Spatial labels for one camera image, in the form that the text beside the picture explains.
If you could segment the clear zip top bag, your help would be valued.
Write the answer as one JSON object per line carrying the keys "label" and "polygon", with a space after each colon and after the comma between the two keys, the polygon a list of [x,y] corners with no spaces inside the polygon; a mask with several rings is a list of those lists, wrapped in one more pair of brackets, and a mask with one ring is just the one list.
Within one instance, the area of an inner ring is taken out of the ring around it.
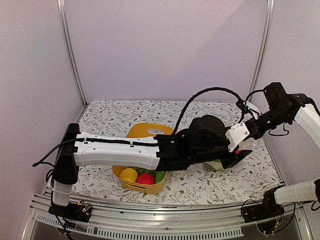
{"label": "clear zip top bag", "polygon": [[[226,171],[230,168],[233,168],[240,161],[250,155],[255,147],[255,143],[253,143],[251,140],[246,140],[244,142],[241,142],[233,152],[230,152],[230,155],[228,155],[227,158],[221,158],[221,156],[219,156],[218,158],[215,158],[211,161],[204,162],[204,164],[208,165],[216,171]],[[240,150],[241,152],[239,154],[236,154],[236,150]],[[221,164],[214,163],[215,160],[220,160]]]}

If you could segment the red toy apple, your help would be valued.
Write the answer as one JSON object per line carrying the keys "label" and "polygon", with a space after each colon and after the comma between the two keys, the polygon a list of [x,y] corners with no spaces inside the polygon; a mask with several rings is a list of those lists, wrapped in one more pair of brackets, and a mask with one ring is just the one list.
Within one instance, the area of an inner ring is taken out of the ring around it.
{"label": "red toy apple", "polygon": [[135,182],[142,185],[154,185],[155,179],[151,174],[142,173],[137,177]]}

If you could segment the green toy grapes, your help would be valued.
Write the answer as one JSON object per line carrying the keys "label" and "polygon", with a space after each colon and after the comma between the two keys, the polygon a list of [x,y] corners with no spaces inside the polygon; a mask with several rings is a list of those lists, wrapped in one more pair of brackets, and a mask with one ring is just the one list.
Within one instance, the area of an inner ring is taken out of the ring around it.
{"label": "green toy grapes", "polygon": [[141,174],[150,174],[152,175],[153,177],[156,176],[156,172],[154,170],[148,170],[148,169],[145,169],[145,168],[141,168],[141,167],[132,167],[137,173],[138,175],[141,175]]}

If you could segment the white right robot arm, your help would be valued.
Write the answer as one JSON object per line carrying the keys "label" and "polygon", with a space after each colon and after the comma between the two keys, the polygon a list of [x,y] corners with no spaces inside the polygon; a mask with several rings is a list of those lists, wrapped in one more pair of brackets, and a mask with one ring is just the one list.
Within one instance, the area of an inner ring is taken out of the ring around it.
{"label": "white right robot arm", "polygon": [[[314,100],[303,93],[288,94],[280,82],[272,82],[261,90],[269,111],[245,122],[249,136],[255,140],[283,124],[296,123],[320,147],[320,112]],[[320,200],[320,176],[313,175],[307,181],[285,185],[272,190],[271,198],[259,206],[262,218],[269,218],[278,210],[278,205],[310,203]]]}

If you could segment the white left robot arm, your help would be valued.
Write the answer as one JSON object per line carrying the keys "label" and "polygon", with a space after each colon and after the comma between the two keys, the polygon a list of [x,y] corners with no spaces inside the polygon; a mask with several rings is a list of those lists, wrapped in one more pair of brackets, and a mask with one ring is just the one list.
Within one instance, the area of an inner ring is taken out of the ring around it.
{"label": "white left robot arm", "polygon": [[54,207],[63,217],[74,213],[69,199],[81,166],[124,166],[170,172],[219,160],[228,169],[250,153],[239,150],[239,144],[249,136],[245,122],[225,127],[219,118],[211,115],[197,117],[188,128],[170,135],[139,138],[93,135],[71,123],[63,140],[52,149],[57,153],[52,171]]}

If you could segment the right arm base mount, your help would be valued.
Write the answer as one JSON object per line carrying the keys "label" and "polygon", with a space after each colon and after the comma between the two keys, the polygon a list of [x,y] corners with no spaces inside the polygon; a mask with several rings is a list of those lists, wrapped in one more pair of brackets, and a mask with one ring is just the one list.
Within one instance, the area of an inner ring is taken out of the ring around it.
{"label": "right arm base mount", "polygon": [[245,223],[271,219],[257,224],[257,229],[264,235],[274,234],[284,219],[284,207],[276,203],[274,196],[277,189],[279,187],[266,191],[261,203],[252,199],[246,200],[240,209]]}

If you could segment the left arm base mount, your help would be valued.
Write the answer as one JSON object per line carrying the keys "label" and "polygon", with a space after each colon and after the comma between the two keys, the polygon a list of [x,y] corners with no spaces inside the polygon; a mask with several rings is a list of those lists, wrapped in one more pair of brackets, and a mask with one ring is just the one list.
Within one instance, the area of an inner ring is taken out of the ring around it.
{"label": "left arm base mount", "polygon": [[90,203],[85,203],[82,200],[78,203],[70,202],[67,206],[52,204],[48,212],[63,220],[88,223],[91,218],[92,209],[93,206]]}

